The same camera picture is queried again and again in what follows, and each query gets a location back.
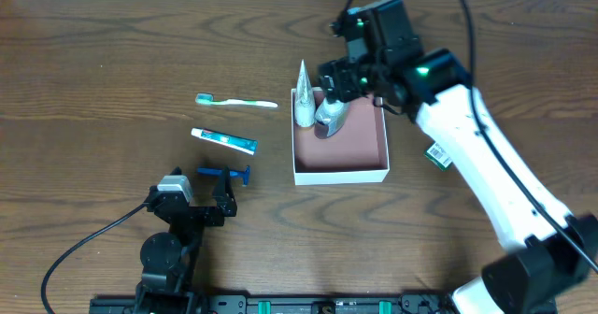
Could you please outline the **clear pump soap bottle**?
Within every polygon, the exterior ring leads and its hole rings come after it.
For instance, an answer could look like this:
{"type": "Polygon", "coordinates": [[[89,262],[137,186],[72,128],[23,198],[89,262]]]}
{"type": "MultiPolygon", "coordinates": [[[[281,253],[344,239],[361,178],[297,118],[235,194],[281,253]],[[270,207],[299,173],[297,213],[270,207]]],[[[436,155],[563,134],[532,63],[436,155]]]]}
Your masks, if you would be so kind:
{"type": "Polygon", "coordinates": [[[345,124],[349,108],[350,103],[324,99],[315,113],[315,136],[326,139],[335,135],[345,124]]]}

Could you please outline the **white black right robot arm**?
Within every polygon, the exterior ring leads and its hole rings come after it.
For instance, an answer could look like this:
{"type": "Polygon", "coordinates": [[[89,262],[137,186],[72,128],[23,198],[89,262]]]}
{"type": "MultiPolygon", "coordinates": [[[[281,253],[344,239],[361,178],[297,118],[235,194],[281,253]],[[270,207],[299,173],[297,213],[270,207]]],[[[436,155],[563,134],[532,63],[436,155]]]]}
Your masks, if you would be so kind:
{"type": "Polygon", "coordinates": [[[551,313],[554,298],[596,269],[597,220],[575,216],[528,168],[487,110],[463,65],[446,49],[425,52],[402,0],[345,6],[331,25],[345,57],[322,64],[317,86],[301,71],[292,92],[294,180],[365,183],[356,106],[407,115],[433,143],[427,156],[454,166],[490,219],[504,258],[451,294],[458,313],[551,313]]]}

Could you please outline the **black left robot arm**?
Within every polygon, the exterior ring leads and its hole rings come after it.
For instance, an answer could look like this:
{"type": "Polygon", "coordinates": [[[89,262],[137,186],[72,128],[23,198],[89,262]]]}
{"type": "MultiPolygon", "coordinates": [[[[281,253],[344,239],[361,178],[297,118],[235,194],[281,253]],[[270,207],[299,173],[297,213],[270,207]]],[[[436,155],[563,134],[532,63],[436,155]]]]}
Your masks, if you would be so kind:
{"type": "Polygon", "coordinates": [[[144,206],[169,229],[150,236],[141,248],[143,271],[134,313],[208,312],[209,301],[193,288],[192,278],[205,229],[222,226],[225,218],[236,215],[230,170],[219,173],[212,192],[214,206],[193,207],[192,197],[191,183],[178,167],[149,188],[144,206]]]}

